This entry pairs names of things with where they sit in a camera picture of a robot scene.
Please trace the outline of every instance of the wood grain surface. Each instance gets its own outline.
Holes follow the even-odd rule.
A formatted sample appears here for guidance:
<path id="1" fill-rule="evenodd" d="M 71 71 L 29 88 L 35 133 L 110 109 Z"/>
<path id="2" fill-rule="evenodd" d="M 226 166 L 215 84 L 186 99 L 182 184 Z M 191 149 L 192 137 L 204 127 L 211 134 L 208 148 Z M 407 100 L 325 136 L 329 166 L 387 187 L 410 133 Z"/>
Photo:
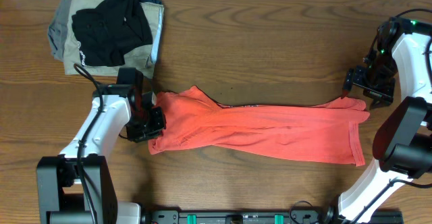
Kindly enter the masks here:
<path id="1" fill-rule="evenodd" d="M 50 55 L 47 27 L 59 1 L 1 0 L 0 223 L 38 223 L 36 164 L 70 142 L 90 109 L 93 85 L 65 76 L 63 64 Z M 157 89 L 180 92 L 197 85 L 227 105 L 335 99 L 378 25 L 406 9 L 432 7 L 432 0 L 163 1 Z M 410 17 L 432 22 L 429 14 Z M 367 163 L 375 132 L 399 95 L 360 125 Z M 351 96 L 370 102 L 358 88 Z M 150 156 L 146 144 L 119 139 L 109 169 L 118 199 L 149 209 L 281 210 L 297 200 L 325 206 L 365 167 L 284 161 L 214 146 Z M 417 182 L 431 181 L 424 176 Z M 399 208 L 407 223 L 432 222 L 432 191 L 405 186 L 383 207 Z"/>

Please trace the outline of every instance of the orange t-shirt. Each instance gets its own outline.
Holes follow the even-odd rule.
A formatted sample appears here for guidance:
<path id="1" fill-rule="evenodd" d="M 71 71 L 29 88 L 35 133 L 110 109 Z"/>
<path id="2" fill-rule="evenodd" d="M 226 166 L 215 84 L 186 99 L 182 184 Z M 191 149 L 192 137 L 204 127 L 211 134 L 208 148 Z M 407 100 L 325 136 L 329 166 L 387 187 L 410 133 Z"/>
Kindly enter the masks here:
<path id="1" fill-rule="evenodd" d="M 362 100 L 336 99 L 314 107 L 230 107 L 193 86 L 179 94 L 160 92 L 156 106 L 162 108 L 167 128 L 149 140 L 151 154 L 214 145 L 279 159 L 365 164 L 358 124 L 369 112 Z"/>

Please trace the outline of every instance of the black base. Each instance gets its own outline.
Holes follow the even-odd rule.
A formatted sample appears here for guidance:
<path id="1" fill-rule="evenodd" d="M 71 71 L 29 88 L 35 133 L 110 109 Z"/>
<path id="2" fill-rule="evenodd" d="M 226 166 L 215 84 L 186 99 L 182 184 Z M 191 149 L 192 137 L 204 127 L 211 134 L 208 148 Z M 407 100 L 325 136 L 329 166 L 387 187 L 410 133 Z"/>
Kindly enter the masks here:
<path id="1" fill-rule="evenodd" d="M 115 223 L 117 197 L 105 157 L 89 155 L 82 158 L 82 165 L 98 223 Z M 76 159 L 65 159 L 63 156 L 43 157 L 39 161 L 36 178 L 40 223 L 93 223 L 83 194 L 65 194 L 63 191 L 77 179 L 75 169 Z"/>
<path id="2" fill-rule="evenodd" d="M 292 211 L 292 216 L 300 224 L 325 224 L 319 210 Z M 296 224 L 289 212 L 178 212 L 155 211 L 151 221 L 142 224 Z M 343 217 L 330 221 L 331 224 L 349 223 Z M 400 211 L 377 211 L 369 224 L 404 224 Z"/>
<path id="3" fill-rule="evenodd" d="M 292 211 L 292 216 L 300 224 L 318 223 L 317 211 Z M 157 224 L 289 224 L 288 212 L 185 212 L 155 211 L 152 213 L 152 223 Z"/>

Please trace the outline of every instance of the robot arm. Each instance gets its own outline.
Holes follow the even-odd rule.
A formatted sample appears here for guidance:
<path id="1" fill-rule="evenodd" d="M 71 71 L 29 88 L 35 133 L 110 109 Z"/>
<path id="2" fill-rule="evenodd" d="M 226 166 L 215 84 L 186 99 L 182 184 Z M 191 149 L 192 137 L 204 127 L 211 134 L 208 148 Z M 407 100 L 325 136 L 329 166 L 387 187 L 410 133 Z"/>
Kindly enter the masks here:
<path id="1" fill-rule="evenodd" d="M 340 221 L 368 223 L 402 182 L 409 183 L 432 170 L 432 139 L 417 134 L 420 125 L 431 129 L 432 123 L 431 32 L 430 24 L 390 18 L 378 29 L 378 52 L 371 48 L 364 59 L 367 66 L 357 66 L 347 74 L 342 97 L 352 85 L 359 86 L 365 96 L 374 99 L 373 108 L 393 102 L 398 72 L 403 101 L 375 135 L 374 159 L 367 170 L 339 196 Z"/>
<path id="2" fill-rule="evenodd" d="M 92 109 L 74 139 L 56 157 L 43 157 L 36 168 L 40 222 L 93 223 L 89 196 L 65 194 L 63 188 L 81 184 L 77 153 L 79 141 L 95 119 L 84 142 L 81 164 L 85 172 L 97 223 L 139 224 L 140 206 L 118 202 L 106 158 L 120 131 L 126 126 L 127 139 L 135 142 L 155 138 L 165 127 L 160 108 L 153 108 L 153 91 L 142 94 L 143 75 L 134 68 L 121 68 L 116 84 L 99 85 L 104 105 L 93 96 Z"/>
<path id="3" fill-rule="evenodd" d="M 380 25 L 376 37 L 378 51 L 371 48 L 364 58 L 366 67 L 348 71 L 342 97 L 355 85 L 374 99 L 371 108 L 388 106 L 393 103 L 394 76 L 399 73 L 402 100 L 421 96 L 432 103 L 431 33 L 432 25 L 406 18 L 390 18 Z"/>
<path id="4" fill-rule="evenodd" d="M 432 138 L 417 134 L 422 121 L 431 122 L 432 104 L 406 97 L 379 128 L 373 141 L 374 159 L 357 182 L 338 199 L 340 219 L 368 223 L 375 210 L 403 183 L 432 170 Z"/>

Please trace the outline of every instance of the clothing label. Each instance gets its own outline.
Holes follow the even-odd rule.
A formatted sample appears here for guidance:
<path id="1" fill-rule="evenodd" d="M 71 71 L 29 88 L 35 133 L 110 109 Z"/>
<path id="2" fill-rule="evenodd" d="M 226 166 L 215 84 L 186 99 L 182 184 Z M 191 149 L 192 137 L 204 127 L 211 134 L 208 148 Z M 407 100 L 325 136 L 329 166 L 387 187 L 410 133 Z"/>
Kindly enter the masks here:
<path id="1" fill-rule="evenodd" d="M 227 108 L 234 108 L 234 107 L 259 107 L 260 105 L 241 105 L 241 106 L 226 106 Z"/>
<path id="2" fill-rule="evenodd" d="M 81 47 L 81 42 L 78 41 L 78 49 L 80 49 Z M 80 50 L 80 59 L 81 59 L 81 65 L 82 66 L 86 66 L 85 60 L 86 60 L 86 56 L 84 55 L 84 53 Z"/>
<path id="3" fill-rule="evenodd" d="M 151 92 L 152 96 L 151 96 L 151 103 L 153 104 L 153 106 L 156 105 L 156 94 L 154 92 Z"/>

